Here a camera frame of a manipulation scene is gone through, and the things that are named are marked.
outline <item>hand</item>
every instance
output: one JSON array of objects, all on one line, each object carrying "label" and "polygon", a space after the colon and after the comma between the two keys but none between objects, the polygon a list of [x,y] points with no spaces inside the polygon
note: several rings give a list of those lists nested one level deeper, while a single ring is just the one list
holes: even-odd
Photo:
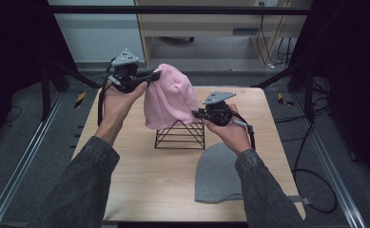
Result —
[{"label": "hand", "polygon": [[[231,110],[238,112],[238,108],[235,104],[230,104]],[[249,135],[247,134],[246,127],[230,122],[226,126],[218,126],[210,121],[204,120],[205,126],[213,133],[217,134],[223,142],[231,149],[235,154],[241,155],[247,149],[251,149]]]},{"label": "hand", "polygon": [[111,81],[108,81],[104,99],[104,117],[95,136],[113,145],[128,111],[134,102],[146,92],[146,87],[147,82],[144,82],[134,91],[123,93],[111,85]]}]

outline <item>wall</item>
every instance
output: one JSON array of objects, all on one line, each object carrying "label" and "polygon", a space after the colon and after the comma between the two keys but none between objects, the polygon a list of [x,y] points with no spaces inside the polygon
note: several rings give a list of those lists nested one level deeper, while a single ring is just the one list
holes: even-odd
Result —
[{"label": "wall", "polygon": [[[53,5],[134,6],[132,0],[49,0]],[[108,62],[128,48],[144,61],[137,16],[119,14],[55,14],[80,71],[105,71]]]}]

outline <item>aluminum rail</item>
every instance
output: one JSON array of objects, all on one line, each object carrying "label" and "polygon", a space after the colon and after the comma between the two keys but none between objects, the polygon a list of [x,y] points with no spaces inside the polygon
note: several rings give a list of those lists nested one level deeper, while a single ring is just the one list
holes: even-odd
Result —
[{"label": "aluminum rail", "polygon": [[[303,112],[302,100],[300,97],[293,95],[293,100],[296,101],[296,105],[301,113]],[[310,122],[305,118],[306,126],[309,126]],[[341,178],[339,171],[337,170],[335,164],[330,159],[329,153],[326,150],[321,137],[318,132],[314,129],[311,133],[314,147],[317,148],[317,154],[321,165],[323,166],[324,172],[326,173],[329,182],[331,183],[336,196],[338,198],[340,207],[344,212],[345,217],[347,218],[350,227],[352,228],[365,228],[366,225],[362,219],[359,209],[356,206],[356,203],[353,201],[347,186]]]},{"label": "aluminum rail", "polygon": [[193,6],[31,6],[29,10],[52,13],[88,14],[228,14],[228,15],[324,15],[326,9],[277,7],[193,7]]},{"label": "aluminum rail", "polygon": [[5,215],[10,203],[12,201],[13,196],[15,195],[16,191],[22,179],[25,177],[27,173],[30,163],[36,154],[37,149],[39,148],[42,140],[44,139],[49,126],[51,125],[54,116],[58,110],[59,104],[63,98],[64,93],[58,92],[56,97],[54,98],[53,104],[51,106],[51,111],[48,117],[39,124],[35,134],[33,135],[28,148],[25,150],[24,155],[22,156],[21,160],[19,161],[18,165],[16,166],[15,170],[10,177],[6,187],[4,188],[3,192],[0,195],[0,222],[3,216]]}]

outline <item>gray sleeve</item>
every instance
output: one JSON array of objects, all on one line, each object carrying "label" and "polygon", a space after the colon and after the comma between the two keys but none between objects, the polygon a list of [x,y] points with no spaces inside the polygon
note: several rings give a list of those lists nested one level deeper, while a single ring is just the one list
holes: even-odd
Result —
[{"label": "gray sleeve", "polygon": [[245,150],[235,167],[241,178],[248,227],[305,227],[294,203],[256,151]]},{"label": "gray sleeve", "polygon": [[91,137],[27,227],[100,228],[107,207],[110,177],[119,159],[109,144]]}]

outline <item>gray floor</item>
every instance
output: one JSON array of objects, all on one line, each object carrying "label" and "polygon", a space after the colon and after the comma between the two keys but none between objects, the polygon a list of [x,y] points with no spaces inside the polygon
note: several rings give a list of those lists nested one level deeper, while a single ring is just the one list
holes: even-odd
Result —
[{"label": "gray floor", "polygon": [[[161,63],[177,67],[195,86],[251,86],[283,70],[283,65],[277,65],[274,69],[261,67],[247,38],[196,37],[193,43],[188,43],[186,39],[158,38],[155,40],[150,67]],[[100,80],[95,76],[97,73],[86,72],[93,80]],[[3,218],[4,227],[21,224],[9,222],[30,220],[43,198],[59,179],[64,167],[68,165],[95,96],[93,89],[72,78],[68,77],[68,80],[71,87],[63,94],[54,121],[10,202]],[[264,90],[275,120],[302,114],[297,105],[289,106],[278,102],[279,92],[285,101],[296,103],[303,98],[302,92],[287,91],[288,81],[289,78],[281,79]],[[86,92],[87,96],[80,108],[74,108],[81,92]],[[13,108],[9,120],[15,117],[16,119],[5,123],[0,131],[0,195],[40,124],[40,103],[40,85],[32,85],[14,95],[13,104],[22,112],[19,114],[20,109]],[[326,100],[317,101],[316,108],[324,106],[327,106]],[[349,148],[328,113],[329,109],[325,109],[316,115],[316,133],[340,172],[341,179],[366,227],[370,227],[370,171],[364,163],[351,161]],[[293,168],[302,145],[301,138],[307,130],[306,121],[299,119],[277,123],[277,128],[290,167]],[[315,171],[328,180],[314,142],[311,134],[304,145],[298,167]],[[323,181],[307,173],[298,173],[297,185],[302,195],[311,199],[312,205],[324,210],[331,208],[334,198]],[[345,210],[340,206],[330,214],[320,213],[310,206],[304,208],[307,215],[305,221],[309,227],[351,227]]]}]

